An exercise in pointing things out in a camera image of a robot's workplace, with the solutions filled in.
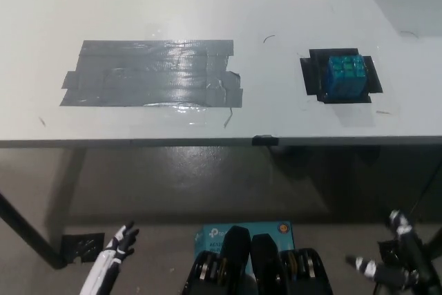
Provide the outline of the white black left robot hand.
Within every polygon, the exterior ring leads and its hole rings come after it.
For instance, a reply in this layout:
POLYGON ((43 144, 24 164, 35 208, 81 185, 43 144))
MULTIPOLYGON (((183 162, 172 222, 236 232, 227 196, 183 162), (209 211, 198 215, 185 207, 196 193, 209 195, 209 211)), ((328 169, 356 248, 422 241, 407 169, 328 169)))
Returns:
POLYGON ((95 260, 80 295, 110 294, 123 261, 135 252, 139 229, 134 222, 122 226, 95 260))

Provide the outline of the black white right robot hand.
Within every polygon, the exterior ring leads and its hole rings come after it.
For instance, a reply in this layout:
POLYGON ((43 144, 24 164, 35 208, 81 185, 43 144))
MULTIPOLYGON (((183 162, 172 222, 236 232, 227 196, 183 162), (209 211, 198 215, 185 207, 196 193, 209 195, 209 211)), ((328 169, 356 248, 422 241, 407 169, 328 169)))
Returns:
POLYGON ((423 243, 400 210, 391 211, 387 228, 394 234, 394 239, 382 242, 381 246, 390 247, 396 260, 378 263, 347 255, 346 263, 376 285, 386 287, 391 294, 409 289, 413 294, 440 294, 441 279, 433 261, 441 257, 441 231, 437 231, 428 243, 423 243))

